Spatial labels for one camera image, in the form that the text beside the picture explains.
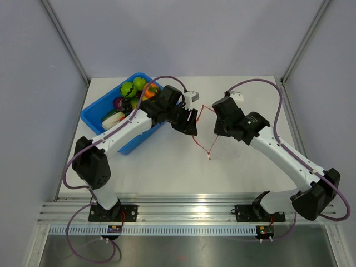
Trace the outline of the clear orange-zip bag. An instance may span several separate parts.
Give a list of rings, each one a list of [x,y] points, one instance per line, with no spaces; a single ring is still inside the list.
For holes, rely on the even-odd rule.
[[[232,137],[214,132],[216,113],[211,106],[201,105],[196,119],[198,135],[192,137],[198,158],[205,161],[232,161],[241,159],[244,149]]]

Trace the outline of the toy orange persimmon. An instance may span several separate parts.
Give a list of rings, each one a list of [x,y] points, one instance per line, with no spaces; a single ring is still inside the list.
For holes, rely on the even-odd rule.
[[[152,83],[149,86],[147,86],[147,88],[145,89],[144,97],[149,99],[159,94],[160,92],[161,92],[161,88],[155,83]]]

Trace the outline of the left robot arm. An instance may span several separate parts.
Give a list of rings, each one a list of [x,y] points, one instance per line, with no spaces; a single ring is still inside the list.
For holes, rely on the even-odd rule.
[[[111,177],[109,158],[135,137],[164,122],[178,132],[197,136],[198,111],[190,105],[198,99],[197,92],[181,92],[167,85],[161,93],[140,102],[118,125],[92,140],[85,137],[77,140],[72,169],[88,186],[95,201],[91,213],[99,221],[123,217],[121,201],[108,185]]]

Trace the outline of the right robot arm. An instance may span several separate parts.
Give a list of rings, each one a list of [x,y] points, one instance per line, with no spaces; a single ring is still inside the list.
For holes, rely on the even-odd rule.
[[[297,192],[273,194],[265,191],[253,206],[253,215],[266,220],[271,214],[293,208],[303,218],[314,221],[336,197],[341,175],[312,163],[283,139],[274,136],[274,128],[262,115],[245,115],[232,97],[224,97],[212,105],[216,115],[214,132],[232,137],[268,157],[296,185]]]

